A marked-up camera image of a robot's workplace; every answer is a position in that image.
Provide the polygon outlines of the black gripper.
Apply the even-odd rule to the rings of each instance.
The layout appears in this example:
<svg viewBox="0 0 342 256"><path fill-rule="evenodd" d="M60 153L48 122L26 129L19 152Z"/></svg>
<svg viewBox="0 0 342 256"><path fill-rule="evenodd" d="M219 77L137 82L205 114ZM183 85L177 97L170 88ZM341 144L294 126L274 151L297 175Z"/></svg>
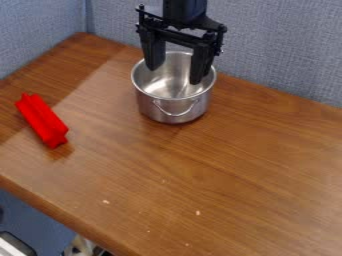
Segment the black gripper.
<svg viewBox="0 0 342 256"><path fill-rule="evenodd" d="M225 24L207 16L209 0L162 0L159 6L139 4L137 11L141 18L157 19L166 27L178 30L199 29L206 33L191 43L193 57L190 83L197 85L209 74L214 56L222 53L223 37L227 32ZM159 33L147 27L139 27L141 44L145 61L151 71L166 60L166 41Z"/></svg>

